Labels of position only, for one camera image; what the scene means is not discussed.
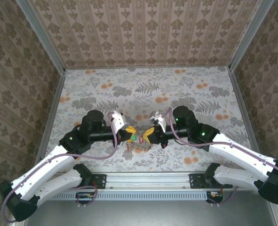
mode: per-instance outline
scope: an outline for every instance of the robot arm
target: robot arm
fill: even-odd
[[[179,106],[173,110],[173,117],[176,124],[166,125],[162,129],[163,118],[159,113],[152,112],[150,121],[155,126],[147,130],[143,138],[152,144],[161,144],[162,148],[168,145],[168,140],[175,139],[171,127],[179,137],[187,137],[191,144],[207,144],[212,142],[226,142],[230,146],[222,144],[212,144],[201,146],[207,152],[223,156],[245,170],[230,169],[218,163],[212,163],[204,174],[205,184],[231,184],[258,191],[266,200],[278,204],[278,171],[265,163],[271,163],[278,167],[278,160],[256,153],[240,144],[237,144],[218,129],[199,123],[194,113],[185,106]],[[244,149],[245,152],[234,148],[233,145]],[[263,163],[249,155],[253,154],[263,159]]]
[[[106,126],[102,112],[89,111],[83,117],[81,125],[68,132],[59,141],[59,145],[41,162],[11,183],[5,180],[0,184],[0,193],[3,199],[18,187],[6,203],[16,221],[27,219],[50,197],[72,187],[87,186],[91,183],[92,173],[83,164],[77,164],[64,175],[48,181],[63,166],[75,160],[72,156],[60,156],[52,161],[51,159],[61,154],[83,154],[90,149],[94,142],[114,140],[114,136],[116,136],[118,144],[129,140],[135,133],[135,129],[126,122],[125,116],[113,112],[111,117],[114,131],[110,126]],[[21,184],[32,173],[34,174]]]

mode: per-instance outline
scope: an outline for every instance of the gray floor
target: gray floor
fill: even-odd
[[[238,192],[220,207],[205,201],[46,202],[27,226],[273,226],[269,203],[257,194]]]

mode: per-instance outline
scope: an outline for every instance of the floral tablecloth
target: floral tablecloth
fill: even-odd
[[[200,122],[250,148],[226,67],[68,70],[65,74],[46,154],[90,110],[103,112],[106,121],[108,112],[123,112],[139,139],[153,126],[148,121],[150,112],[164,113],[180,105],[193,110]],[[120,144],[109,159],[78,161],[93,172],[202,171],[212,162],[234,166],[223,157],[175,141],[162,149],[160,145],[139,144],[138,139]],[[106,156],[112,150],[110,142],[99,142],[85,155]]]

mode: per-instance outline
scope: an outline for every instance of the yellow object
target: yellow object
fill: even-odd
[[[125,129],[125,131],[126,131],[127,133],[132,133],[131,137],[136,133],[135,128],[132,127],[132,126],[128,126],[128,127]],[[128,143],[132,143],[132,142],[133,142],[132,139],[131,139],[131,137],[130,137],[129,140],[127,140]]]
[[[154,132],[154,127],[151,127],[150,129],[148,129],[144,134],[143,134],[143,138],[144,140],[146,140],[148,143],[150,143],[148,136],[153,134]]]

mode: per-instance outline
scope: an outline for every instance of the floral wallpaper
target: floral wallpaper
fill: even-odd
[[[65,68],[227,65],[260,0],[29,0]]]
[[[17,3],[0,0],[0,182],[34,165],[58,79]]]
[[[259,144],[278,158],[278,0],[235,70]]]
[[[169,107],[180,105],[193,110],[200,122],[250,148],[227,67],[67,70],[65,74],[46,154],[65,133],[81,123],[88,111],[97,109],[106,115],[116,110],[123,112],[137,130],[137,140],[120,144],[107,160],[78,159],[93,172],[195,171],[205,170],[212,162],[233,166],[218,155],[173,140],[165,149],[139,143],[141,135],[153,126],[148,121],[149,113],[164,113]],[[84,154],[106,156],[112,150],[112,143],[98,142]]]

